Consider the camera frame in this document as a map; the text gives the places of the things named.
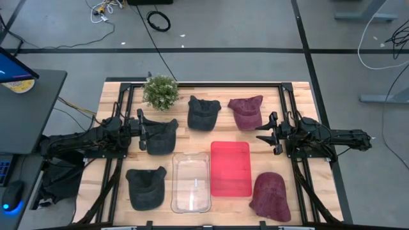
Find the desk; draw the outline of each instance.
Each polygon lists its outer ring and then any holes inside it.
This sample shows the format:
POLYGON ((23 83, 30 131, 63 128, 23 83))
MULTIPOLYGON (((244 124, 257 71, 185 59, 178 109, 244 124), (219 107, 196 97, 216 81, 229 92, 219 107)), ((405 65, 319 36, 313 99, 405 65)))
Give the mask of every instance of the desk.
MULTIPOLYGON (((98 119, 108 118, 111 115, 112 104, 117 101, 120 90, 120 82, 106 82, 102 91, 100 105, 98 108, 98 119)), ((297 108, 303 116, 318 119, 308 82, 293 82, 295 101, 297 108)), ((300 210, 295 188, 295 180, 291 167, 291 161, 286 154, 275 156, 272 147, 265 142, 255 138, 256 135, 269 135, 269 131, 241 132, 237 129, 233 112, 228 109, 227 104, 231 98, 247 98, 263 95, 261 114, 263 123, 268 121, 268 115, 277 111, 279 121, 282 119, 282 109, 277 88, 252 88, 252 87, 184 87, 179 91, 180 100, 167 112, 158 112, 145 103, 142 103, 142 89, 135 89, 131 117, 136 117, 136 110, 142 109, 144 115, 154 121, 171 121, 176 118, 179 127, 176 131, 176 147, 174 153, 166 156, 151 156, 146 151, 139 150, 137 137, 133 139, 129 147, 128 157, 124 159, 118 199, 114 216, 115 226, 145 226, 146 221, 152 220, 154 226, 258 226, 259 221, 264 220, 269 226, 283 225, 283 223, 262 218, 255 215, 249 208, 251 197, 212 197, 212 208, 206 213, 184 213, 178 214, 171 210, 172 199, 172 157, 175 153, 183 152, 205 152, 210 154, 210 143, 212 141, 246 141, 250 144, 252 182, 263 172, 279 173, 286 182, 287 200, 291 211, 289 225, 300 225, 300 210), (198 99, 218 100, 222 106, 219 111, 215 129, 211 132, 198 132, 187 127, 188 101, 190 95, 198 99), (163 166, 167 170, 165 177, 165 199, 157 209, 150 211, 135 211, 129 201, 128 181, 125 174, 129 169, 156 169, 163 166)), ((338 201, 332 171, 328 162, 323 158, 309 159, 311 176, 314 189, 323 204, 331 211, 334 217, 342 219, 341 208, 338 201)), ((77 213, 74 222, 81 219, 86 211, 98 197, 102 184, 105 160, 98 159, 86 168, 82 175, 82 181, 77 197, 77 213)), ((309 199, 304 193, 307 215, 313 221, 309 199)), ((105 200, 104 218, 108 212, 110 197, 105 200)))
MULTIPOLYGON (((34 70, 40 78, 36 81, 34 88, 27 93, 18 95, 9 89, 0 86, 0 152, 9 153, 32 153, 41 137, 52 108, 66 78, 65 71, 58 70, 34 70), (9 108, 12 113, 4 112, 4 108, 9 108)), ((43 165, 43 157, 39 153, 20 155, 16 166, 10 177, 10 181, 20 180, 24 182, 22 195, 23 207, 15 215, 7 215, 3 209, 0 211, 1 229, 16 229, 19 226, 21 217, 24 214, 34 185, 43 165)), ((0 197, 6 188, 0 188, 0 197)))

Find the black floor stripe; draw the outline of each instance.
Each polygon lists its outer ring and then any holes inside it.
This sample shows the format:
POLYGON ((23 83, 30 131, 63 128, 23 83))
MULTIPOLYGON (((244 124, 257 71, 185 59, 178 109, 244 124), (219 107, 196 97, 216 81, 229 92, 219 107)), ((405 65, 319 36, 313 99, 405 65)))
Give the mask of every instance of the black floor stripe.
MULTIPOLYGON (((24 3, 26 2, 26 0, 20 0, 20 2, 18 3, 18 5, 16 6, 16 8, 14 9, 14 12, 12 14, 12 16, 10 17, 10 19, 8 20, 6 26, 8 29, 10 29, 15 21, 15 19, 17 18, 17 15, 20 13, 21 8, 23 7, 24 3)), ((3 40, 6 38, 7 33, 5 33, 4 31, 0 34, 0 44, 3 42, 3 40)))
MULTIPOLYGON (((311 54, 357 54, 357 49, 310 49, 311 54)), ((360 49, 360 54, 393 54, 392 49, 360 49)), ((401 54, 409 54, 409 50, 401 51, 401 54)))
MULTIPOLYGON (((298 9, 297 0, 291 0, 293 6, 295 20, 297 22, 298 32, 300 33, 300 38, 302 46, 304 48, 304 55, 307 61, 309 75, 311 77, 311 83, 313 85, 315 100, 317 102, 318 112, 320 114, 321 122, 329 127, 328 116, 325 110, 324 101, 321 94, 320 85, 318 84, 318 78, 315 72, 315 67, 313 63, 313 58, 311 57, 311 51, 308 46, 307 36, 305 35, 304 25, 302 24, 300 10, 298 9)), ((350 206, 348 204, 348 199, 346 197, 346 191, 344 187, 344 181, 341 175, 341 170, 339 168, 338 162, 332 164, 332 172, 334 174, 334 181, 336 184, 337 194, 339 203, 341 206, 341 211, 343 214, 343 219, 347 224, 352 224, 352 215, 350 206)))
MULTIPOLYGON (((159 48, 160 53, 286 53, 303 54, 302 49, 282 48, 159 48)), ((153 48, 129 48, 129 49, 21 49, 21 54, 137 54, 157 53, 153 48)))
MULTIPOLYGON (((309 49, 310 54, 356 54, 357 49, 309 49)), ((304 54, 303 49, 285 48, 160 48, 163 54, 171 53, 271 53, 271 54, 304 54)), ((152 48, 128 49, 21 49, 20 54, 156 54, 152 48)), ((392 49, 362 49, 361 54, 392 54, 392 49)), ((402 50, 402 54, 409 54, 409 50, 402 50)))

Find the keyboard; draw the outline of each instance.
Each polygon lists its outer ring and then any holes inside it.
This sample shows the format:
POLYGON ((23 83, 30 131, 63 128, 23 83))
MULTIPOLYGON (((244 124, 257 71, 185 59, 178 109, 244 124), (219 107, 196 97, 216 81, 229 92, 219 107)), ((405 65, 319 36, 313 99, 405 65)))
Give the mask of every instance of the keyboard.
POLYGON ((0 153, 0 187, 7 186, 18 156, 0 153))

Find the maroon baseball cap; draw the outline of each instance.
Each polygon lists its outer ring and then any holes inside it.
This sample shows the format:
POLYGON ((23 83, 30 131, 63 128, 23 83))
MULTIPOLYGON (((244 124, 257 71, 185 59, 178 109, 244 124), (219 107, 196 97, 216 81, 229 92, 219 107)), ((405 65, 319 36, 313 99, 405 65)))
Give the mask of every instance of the maroon baseball cap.
POLYGON ((263 125, 261 120, 260 105, 263 96, 252 98, 230 99, 228 107, 233 109, 236 125, 239 130, 254 130, 263 125))
POLYGON ((264 172, 260 174, 254 185, 253 200, 249 206, 260 217, 279 222, 291 220, 287 204, 287 193, 284 179, 280 174, 264 172))

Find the cable bundle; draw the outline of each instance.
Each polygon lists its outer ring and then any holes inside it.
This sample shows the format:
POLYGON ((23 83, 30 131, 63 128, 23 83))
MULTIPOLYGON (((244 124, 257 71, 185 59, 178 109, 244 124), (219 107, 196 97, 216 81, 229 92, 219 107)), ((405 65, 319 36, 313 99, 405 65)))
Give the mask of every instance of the cable bundle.
POLYGON ((385 43, 392 42, 394 44, 393 54, 395 60, 397 59, 397 57, 399 57, 400 53, 403 50, 403 47, 409 40, 409 25, 406 26, 408 22, 409 20, 407 20, 402 26, 397 28, 392 37, 385 41, 385 43))

